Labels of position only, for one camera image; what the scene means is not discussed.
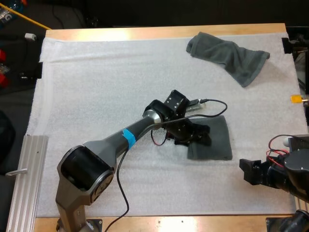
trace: metal bracket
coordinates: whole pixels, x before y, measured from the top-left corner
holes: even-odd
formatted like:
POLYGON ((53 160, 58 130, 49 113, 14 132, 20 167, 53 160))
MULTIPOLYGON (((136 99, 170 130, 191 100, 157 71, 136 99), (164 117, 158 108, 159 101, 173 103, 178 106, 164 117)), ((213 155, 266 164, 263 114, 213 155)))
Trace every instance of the metal bracket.
POLYGON ((28 169, 27 168, 23 168, 20 170, 16 170, 16 171, 11 171, 5 174, 5 176, 16 176, 18 174, 23 174, 23 173, 27 173, 28 169))
POLYGON ((47 136, 25 135, 18 169, 6 173, 16 177, 6 232, 33 231, 47 142, 47 136))
MULTIPOLYGON (((61 220, 59 219, 56 227, 57 232, 65 232, 61 220)), ((102 219, 87 219, 86 225, 79 232, 101 232, 102 219)))

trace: metal clamp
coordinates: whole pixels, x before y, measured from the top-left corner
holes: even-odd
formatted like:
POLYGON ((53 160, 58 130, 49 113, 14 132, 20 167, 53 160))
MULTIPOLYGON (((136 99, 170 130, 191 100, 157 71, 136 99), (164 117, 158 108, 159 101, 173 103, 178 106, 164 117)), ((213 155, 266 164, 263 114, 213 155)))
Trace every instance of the metal clamp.
POLYGON ((5 174, 5 176, 13 176, 15 177, 18 174, 23 174, 23 173, 27 173, 28 170, 27 168, 23 168, 23 169, 19 169, 19 170, 15 170, 15 171, 11 171, 5 174))

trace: red object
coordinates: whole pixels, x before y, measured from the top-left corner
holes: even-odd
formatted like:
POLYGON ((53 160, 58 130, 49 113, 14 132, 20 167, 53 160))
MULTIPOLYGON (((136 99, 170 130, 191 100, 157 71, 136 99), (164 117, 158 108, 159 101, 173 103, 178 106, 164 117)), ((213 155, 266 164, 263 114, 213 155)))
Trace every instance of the red object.
POLYGON ((5 88, 9 84, 9 80, 5 77, 5 75, 0 74, 0 87, 5 88))
POLYGON ((0 62, 4 62, 6 60, 6 54, 3 50, 0 50, 0 62))

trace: dark gray cloth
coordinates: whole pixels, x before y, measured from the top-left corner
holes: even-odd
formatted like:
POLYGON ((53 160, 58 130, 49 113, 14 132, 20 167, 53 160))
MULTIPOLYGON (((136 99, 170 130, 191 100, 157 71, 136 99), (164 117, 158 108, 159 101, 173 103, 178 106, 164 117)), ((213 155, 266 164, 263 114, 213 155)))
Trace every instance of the dark gray cloth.
POLYGON ((211 61, 223 68, 242 86, 248 86, 260 73, 270 54, 252 51, 231 41, 200 32, 187 45, 191 56, 211 61))
POLYGON ((211 146, 193 142, 188 147, 188 159, 190 160, 231 160, 232 148, 228 134, 228 128, 224 116, 213 118, 198 118, 191 120, 194 123, 208 125, 211 130, 211 146))

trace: blue tape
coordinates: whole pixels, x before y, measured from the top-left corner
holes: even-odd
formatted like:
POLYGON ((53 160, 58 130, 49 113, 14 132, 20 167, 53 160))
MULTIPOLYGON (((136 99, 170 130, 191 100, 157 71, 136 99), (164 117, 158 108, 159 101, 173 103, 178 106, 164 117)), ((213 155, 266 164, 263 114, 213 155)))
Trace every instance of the blue tape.
POLYGON ((131 133, 128 129, 123 129, 123 136, 127 139, 127 142, 129 143, 129 149, 136 143, 134 134, 131 133))

